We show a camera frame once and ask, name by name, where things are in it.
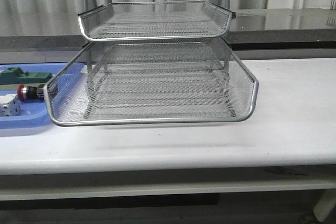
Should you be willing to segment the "white table leg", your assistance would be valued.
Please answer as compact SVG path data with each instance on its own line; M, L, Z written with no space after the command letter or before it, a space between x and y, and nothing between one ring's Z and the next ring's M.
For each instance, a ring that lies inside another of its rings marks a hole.
M313 214L319 222L324 222L335 208L335 189L325 190L313 208Z

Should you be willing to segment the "mesh tray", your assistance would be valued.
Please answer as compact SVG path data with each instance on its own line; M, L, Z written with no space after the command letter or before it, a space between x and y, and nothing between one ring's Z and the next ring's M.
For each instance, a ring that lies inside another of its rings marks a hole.
M87 92L98 108L213 105L224 97L217 71L102 73L89 76Z
M109 3L78 15L89 41L215 38L236 14L207 1Z
M90 42L44 86L59 126L248 119L259 82L221 38Z

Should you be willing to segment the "green terminal block module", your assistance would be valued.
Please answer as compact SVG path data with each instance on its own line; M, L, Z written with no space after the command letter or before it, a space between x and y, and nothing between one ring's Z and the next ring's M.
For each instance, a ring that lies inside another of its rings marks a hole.
M1 70L1 85L46 83L51 78L51 72L24 72L20 67Z

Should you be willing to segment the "blue plastic tray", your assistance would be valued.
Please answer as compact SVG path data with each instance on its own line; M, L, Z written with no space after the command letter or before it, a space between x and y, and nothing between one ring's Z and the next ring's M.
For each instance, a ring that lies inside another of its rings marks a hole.
M65 67L65 63L24 63L1 65L1 70L10 67L20 67L24 72L50 72L58 74ZM79 80L84 64L75 63L53 87L54 95L65 95L68 89ZM41 100L28 100L20 103L21 111L16 116L1 117L1 137L28 136L45 131L53 123L47 112L46 104Z

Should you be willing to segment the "red emergency stop button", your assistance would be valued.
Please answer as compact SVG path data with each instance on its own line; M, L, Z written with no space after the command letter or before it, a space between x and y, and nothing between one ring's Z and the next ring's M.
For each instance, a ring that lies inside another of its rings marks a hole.
M25 86L24 84L20 84L17 87L17 95L20 101L27 100L44 100L44 84L40 84L38 86Z

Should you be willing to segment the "white terminal block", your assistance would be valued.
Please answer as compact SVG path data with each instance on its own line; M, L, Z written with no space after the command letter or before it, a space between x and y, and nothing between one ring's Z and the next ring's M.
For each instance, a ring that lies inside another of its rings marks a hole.
M18 95L1 95L1 116L17 116L20 111L21 106Z

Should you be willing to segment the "grey stone counter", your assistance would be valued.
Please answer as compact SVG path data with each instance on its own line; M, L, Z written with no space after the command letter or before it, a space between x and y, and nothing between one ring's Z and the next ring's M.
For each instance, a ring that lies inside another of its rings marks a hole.
M226 41L234 49L335 48L335 11L237 10ZM2 13L1 49L79 48L76 13Z

